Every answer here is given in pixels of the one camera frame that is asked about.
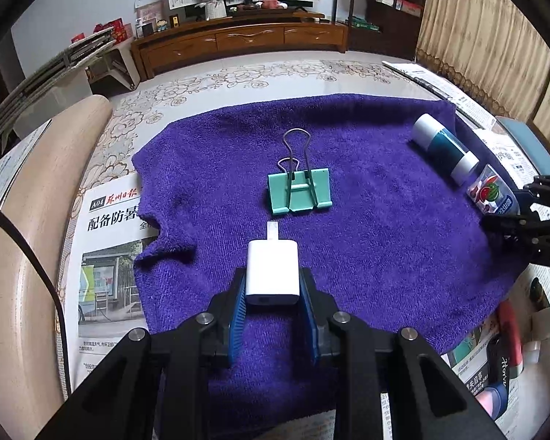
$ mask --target white power adapter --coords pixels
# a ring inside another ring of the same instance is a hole
[[[267,222],[267,239],[249,242],[246,261],[248,304],[296,304],[300,298],[297,243],[279,239],[279,224]]]

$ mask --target binder clip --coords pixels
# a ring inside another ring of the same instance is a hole
[[[304,145],[305,170],[298,170],[300,162],[293,156],[293,150],[286,139],[290,133],[295,131],[308,136]],[[289,150],[289,157],[277,162],[277,166],[283,173],[272,173],[267,176],[271,210],[274,215],[332,206],[328,169],[312,170],[309,168],[308,145],[310,139],[311,135],[304,129],[290,129],[283,134],[283,143]],[[289,170],[282,165],[282,162],[286,160],[289,161]],[[295,170],[292,170],[293,163],[296,164]]]

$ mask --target silver bolt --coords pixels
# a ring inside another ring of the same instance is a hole
[[[350,321],[350,314],[345,313],[344,311],[336,311],[332,317],[337,323],[342,325]]]
[[[401,330],[401,337],[408,341],[413,341],[418,338],[418,332],[413,327],[404,327]]]
[[[196,321],[199,325],[208,325],[214,320],[214,315],[212,313],[199,313],[196,316]]]
[[[128,333],[128,338],[131,341],[140,341],[146,334],[147,332],[142,327],[136,327]]]

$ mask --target purple cloth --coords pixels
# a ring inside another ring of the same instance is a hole
[[[340,309],[380,329],[413,326],[438,352],[454,347],[526,263],[491,253],[464,188],[409,142],[424,113],[455,132],[449,102],[354,94],[226,107],[167,126],[133,157],[139,215],[160,227],[135,263],[151,332],[203,311],[245,266],[248,242],[265,238],[271,219],[267,174],[286,156],[282,134],[303,127],[311,167],[330,169],[333,206],[280,217],[280,238],[298,242],[301,266]],[[296,155],[303,140],[291,142]],[[335,373],[309,367],[296,309],[249,309],[238,363],[210,385],[214,433],[334,407]]]

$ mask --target black cable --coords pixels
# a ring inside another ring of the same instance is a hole
[[[41,281],[45,285],[45,288],[47,288],[47,291],[51,295],[51,299],[53,299],[53,303],[55,304],[55,310],[57,311],[57,317],[59,318],[59,329],[61,331],[61,343],[63,348],[63,371],[65,372],[65,387],[67,390],[67,394],[72,394],[71,389],[71,382],[69,380],[69,356],[67,355],[67,332],[65,330],[65,318],[63,317],[63,307],[61,305],[61,301],[59,300],[59,296],[57,295],[57,290],[55,289],[55,286],[53,286],[53,283],[47,276],[47,273],[41,266],[41,263],[39,262],[37,256],[29,246],[29,244],[26,242],[25,237],[22,236],[22,234],[19,232],[19,230],[12,224],[12,222],[0,211],[0,228],[4,230],[6,235],[10,236],[12,238],[12,241],[16,243],[16,245],[21,249],[21,251],[25,254],[25,256],[30,261],[30,264],[33,265],[33,268],[37,272],[39,278],[41,278]]]

